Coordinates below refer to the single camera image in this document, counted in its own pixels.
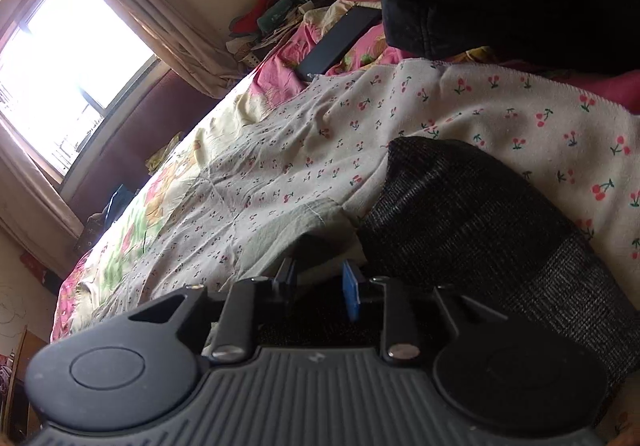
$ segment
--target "bed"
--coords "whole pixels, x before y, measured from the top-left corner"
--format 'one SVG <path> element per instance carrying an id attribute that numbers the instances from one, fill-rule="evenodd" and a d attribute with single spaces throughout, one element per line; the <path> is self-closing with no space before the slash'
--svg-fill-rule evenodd
<path id="1" fill-rule="evenodd" d="M 386 44 L 381 24 L 326 75 L 300 81 L 295 66 L 353 5 L 307 12 L 185 137 L 63 283 L 52 340 L 183 285 L 227 290 L 272 273 L 290 245 L 268 236 L 274 220 L 309 202 L 328 198 L 346 214 L 338 226 L 357 225 L 382 189 L 389 142 L 403 136 L 460 139 L 517 171 L 575 222 L 640 308 L 637 118 L 593 84 L 478 64 L 482 51 L 411 58 Z M 365 261 L 354 243 L 341 252 Z"/>

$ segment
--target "wooden cabinet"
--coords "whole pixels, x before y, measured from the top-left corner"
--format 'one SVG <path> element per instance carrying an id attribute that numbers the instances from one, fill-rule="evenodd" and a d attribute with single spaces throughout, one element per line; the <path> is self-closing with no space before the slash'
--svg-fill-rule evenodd
<path id="1" fill-rule="evenodd" d="M 9 379 L 9 390 L 2 406 L 2 433 L 14 444 L 40 429 L 38 416 L 31 408 L 24 391 L 24 377 L 27 365 L 38 350 L 47 343 L 24 328 L 18 346 L 13 352 L 14 364 Z"/>

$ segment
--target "metal screw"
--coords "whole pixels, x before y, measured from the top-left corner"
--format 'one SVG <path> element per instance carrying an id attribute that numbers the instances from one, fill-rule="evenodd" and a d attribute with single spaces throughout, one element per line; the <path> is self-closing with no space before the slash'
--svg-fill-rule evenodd
<path id="1" fill-rule="evenodd" d="M 235 345 L 221 345 L 211 353 L 211 357 L 220 363 L 233 363 L 244 358 L 244 350 Z"/>
<path id="2" fill-rule="evenodd" d="M 396 343 L 386 353 L 395 360 L 413 360 L 420 355 L 420 349 L 411 343 Z"/>

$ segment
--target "curtain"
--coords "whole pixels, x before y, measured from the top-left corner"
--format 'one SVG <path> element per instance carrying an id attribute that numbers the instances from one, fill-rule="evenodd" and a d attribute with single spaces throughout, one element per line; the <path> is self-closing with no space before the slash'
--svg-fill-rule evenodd
<path id="1" fill-rule="evenodd" d="M 223 98 L 240 78 L 238 64 L 218 36 L 206 38 L 166 0 L 104 0 L 181 78 Z"/>
<path id="2" fill-rule="evenodd" d="M 14 139 L 0 117 L 0 226 L 63 279 L 78 257 L 82 223 Z"/>

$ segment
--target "window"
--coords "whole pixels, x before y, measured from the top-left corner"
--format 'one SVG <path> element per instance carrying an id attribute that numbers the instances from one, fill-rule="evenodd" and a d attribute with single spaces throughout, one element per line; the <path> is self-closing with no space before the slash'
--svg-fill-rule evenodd
<path id="1" fill-rule="evenodd" d="M 0 112 L 64 176 L 153 52 L 103 0 L 39 0 L 0 52 Z"/>

